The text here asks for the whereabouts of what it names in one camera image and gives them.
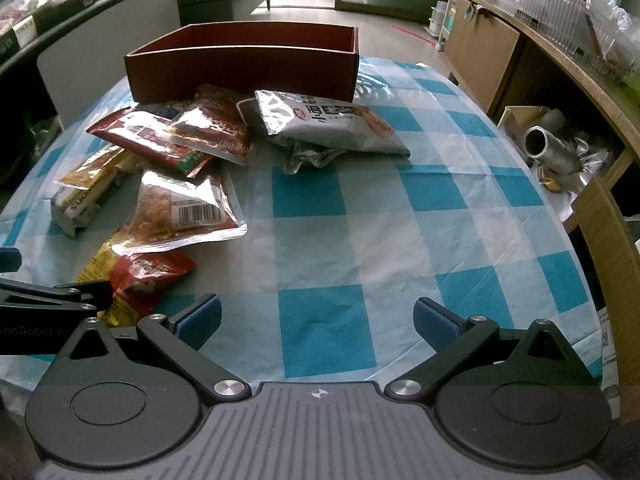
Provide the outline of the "brown orange snack packet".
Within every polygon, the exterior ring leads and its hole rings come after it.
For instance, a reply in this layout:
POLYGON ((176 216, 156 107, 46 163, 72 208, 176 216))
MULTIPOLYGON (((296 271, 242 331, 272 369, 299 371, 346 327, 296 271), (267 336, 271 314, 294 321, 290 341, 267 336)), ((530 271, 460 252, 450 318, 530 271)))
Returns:
POLYGON ((251 100, 234 90, 202 84, 191 104, 167 127, 171 141, 245 166, 252 134, 241 106, 251 100))

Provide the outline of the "yellow wrapped snack bar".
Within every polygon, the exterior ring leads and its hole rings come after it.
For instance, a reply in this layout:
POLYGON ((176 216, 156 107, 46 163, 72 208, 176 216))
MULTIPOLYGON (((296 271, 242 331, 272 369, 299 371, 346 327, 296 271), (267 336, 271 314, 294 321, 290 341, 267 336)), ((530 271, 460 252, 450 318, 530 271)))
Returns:
POLYGON ((114 170, 126 156, 127 152, 124 148, 114 144, 107 144, 104 148, 100 148, 99 151, 90 155, 84 162, 66 172, 63 177, 56 180, 56 183, 66 186, 66 188, 77 188, 81 191, 88 190, 110 171, 114 170))

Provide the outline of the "brown vacuum meat packet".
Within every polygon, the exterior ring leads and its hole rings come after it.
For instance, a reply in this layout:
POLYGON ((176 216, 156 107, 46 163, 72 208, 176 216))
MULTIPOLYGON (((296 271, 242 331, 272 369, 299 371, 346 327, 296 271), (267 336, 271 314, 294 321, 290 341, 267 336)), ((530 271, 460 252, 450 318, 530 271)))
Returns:
POLYGON ((345 153, 345 150, 340 150, 339 148, 327 148, 326 146, 305 141, 291 140, 288 142, 288 154, 285 157, 283 172, 285 174, 297 174, 304 165, 321 169, 345 153))

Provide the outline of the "black box on cabinet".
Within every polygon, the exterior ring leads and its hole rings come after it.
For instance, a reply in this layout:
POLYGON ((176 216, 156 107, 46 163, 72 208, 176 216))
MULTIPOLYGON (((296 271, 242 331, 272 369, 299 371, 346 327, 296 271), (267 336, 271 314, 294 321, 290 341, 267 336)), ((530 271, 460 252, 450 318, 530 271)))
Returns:
POLYGON ((49 1, 17 21, 2 20, 1 62, 6 62, 39 36, 90 8, 95 2, 96 0, 65 0, 60 3, 49 1))

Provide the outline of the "blue white checkered tablecloth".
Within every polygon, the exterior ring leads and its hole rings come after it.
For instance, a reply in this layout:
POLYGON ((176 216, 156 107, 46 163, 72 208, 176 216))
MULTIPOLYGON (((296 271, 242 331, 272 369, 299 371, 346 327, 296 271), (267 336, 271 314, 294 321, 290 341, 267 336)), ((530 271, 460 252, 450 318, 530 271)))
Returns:
POLYGON ((256 141, 230 170, 247 233, 190 246, 195 271, 160 310, 216 294, 221 326, 203 352, 253 384, 386 384, 431 355, 413 328, 421 297, 506 327, 548 318, 599 375, 584 274, 506 137, 431 67, 363 58, 356 99, 410 157, 343 155, 286 174, 282 150, 256 141))

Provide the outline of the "orange barcode snack packet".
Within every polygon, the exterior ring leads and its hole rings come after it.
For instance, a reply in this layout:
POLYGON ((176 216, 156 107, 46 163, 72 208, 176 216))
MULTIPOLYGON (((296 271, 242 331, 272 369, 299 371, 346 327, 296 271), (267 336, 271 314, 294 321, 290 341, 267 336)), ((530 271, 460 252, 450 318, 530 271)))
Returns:
POLYGON ((113 249, 121 256, 170 252, 236 240, 246 233, 246 220, 226 168, 214 167, 195 180, 147 169, 134 213, 113 249))

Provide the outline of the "red cardboard box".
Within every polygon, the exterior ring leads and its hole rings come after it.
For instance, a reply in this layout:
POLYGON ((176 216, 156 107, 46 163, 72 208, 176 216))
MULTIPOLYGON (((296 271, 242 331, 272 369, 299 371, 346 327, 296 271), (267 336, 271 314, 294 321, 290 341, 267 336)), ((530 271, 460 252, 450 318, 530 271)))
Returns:
POLYGON ((350 102, 359 70, 355 26, 278 21, 191 24, 125 56, 143 104, 184 100, 202 84, 277 90, 350 102))

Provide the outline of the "white boxed snack pack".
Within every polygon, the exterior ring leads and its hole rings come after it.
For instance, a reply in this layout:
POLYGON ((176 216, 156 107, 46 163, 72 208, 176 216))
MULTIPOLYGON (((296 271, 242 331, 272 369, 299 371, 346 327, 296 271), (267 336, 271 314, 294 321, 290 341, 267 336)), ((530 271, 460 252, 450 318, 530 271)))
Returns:
POLYGON ((62 185, 51 198, 52 221, 67 236, 75 238, 88 228, 136 168, 137 157, 126 155, 86 190, 62 185))

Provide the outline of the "red yellow Trolli bag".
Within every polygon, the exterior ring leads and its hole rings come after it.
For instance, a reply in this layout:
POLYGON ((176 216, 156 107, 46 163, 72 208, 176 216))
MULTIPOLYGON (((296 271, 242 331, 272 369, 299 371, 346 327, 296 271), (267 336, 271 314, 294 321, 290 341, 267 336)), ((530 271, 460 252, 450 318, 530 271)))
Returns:
POLYGON ((110 282, 111 300, 99 317, 112 327, 133 326, 152 314, 163 294, 196 269, 180 249, 121 256, 113 249, 121 239, 119 232, 108 238, 77 277, 79 283, 110 282))

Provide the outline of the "silver metal pipe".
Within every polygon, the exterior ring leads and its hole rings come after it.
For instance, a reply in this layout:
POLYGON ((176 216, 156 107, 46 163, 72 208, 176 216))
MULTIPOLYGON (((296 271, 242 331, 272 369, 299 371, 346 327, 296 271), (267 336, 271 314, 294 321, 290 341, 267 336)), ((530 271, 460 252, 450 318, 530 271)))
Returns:
POLYGON ((525 131, 524 151, 528 157, 556 174, 567 176, 580 170, 580 160, 574 146, 541 126, 533 126, 525 131))

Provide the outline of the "wooden sideboard cabinet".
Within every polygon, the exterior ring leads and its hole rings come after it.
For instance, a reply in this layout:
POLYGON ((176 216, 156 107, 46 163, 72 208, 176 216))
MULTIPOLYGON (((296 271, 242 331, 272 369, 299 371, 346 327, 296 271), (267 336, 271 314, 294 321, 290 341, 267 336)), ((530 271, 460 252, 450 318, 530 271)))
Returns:
POLYGON ((559 176, 525 157, 538 190, 569 222, 577 194, 599 176, 623 216, 639 218, 639 100, 562 53, 532 26, 485 0, 454 0, 444 45, 449 77, 492 119, 520 156, 525 131, 544 114, 557 138, 582 160, 577 174, 559 176))

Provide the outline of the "red green snack packet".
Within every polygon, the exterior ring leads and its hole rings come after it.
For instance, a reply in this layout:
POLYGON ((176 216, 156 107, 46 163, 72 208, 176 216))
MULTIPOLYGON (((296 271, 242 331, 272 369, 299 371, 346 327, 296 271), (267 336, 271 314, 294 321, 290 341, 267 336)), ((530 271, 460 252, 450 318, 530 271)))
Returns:
POLYGON ((213 159, 212 155, 171 140, 170 120, 133 108, 108 114, 87 132, 142 157, 152 165, 194 178, 213 159))

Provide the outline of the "grey white side cabinet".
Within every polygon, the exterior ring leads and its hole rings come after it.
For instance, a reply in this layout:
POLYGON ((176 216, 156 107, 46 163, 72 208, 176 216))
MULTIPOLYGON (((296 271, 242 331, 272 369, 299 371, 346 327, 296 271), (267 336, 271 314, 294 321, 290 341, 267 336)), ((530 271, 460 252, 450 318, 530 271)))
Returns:
POLYGON ((179 26, 177 0, 99 0, 1 65, 1 110, 68 126, 126 76, 126 54, 179 26))

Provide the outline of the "clear plastic tray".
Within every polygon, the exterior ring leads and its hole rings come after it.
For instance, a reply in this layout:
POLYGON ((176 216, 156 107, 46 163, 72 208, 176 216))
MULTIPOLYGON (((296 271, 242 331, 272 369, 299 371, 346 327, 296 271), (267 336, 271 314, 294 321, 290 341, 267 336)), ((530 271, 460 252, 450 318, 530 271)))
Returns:
POLYGON ((639 21, 605 0, 485 0, 603 76, 639 85, 639 21))

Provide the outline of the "silver noodle snack bag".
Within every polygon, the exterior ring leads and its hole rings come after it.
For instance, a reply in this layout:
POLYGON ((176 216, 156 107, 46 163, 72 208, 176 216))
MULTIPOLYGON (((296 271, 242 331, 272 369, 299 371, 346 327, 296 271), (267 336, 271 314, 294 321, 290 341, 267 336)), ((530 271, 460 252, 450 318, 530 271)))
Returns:
POLYGON ((348 152, 410 155, 394 128, 367 106, 257 90, 235 107, 247 125, 284 148, 302 142, 348 152))

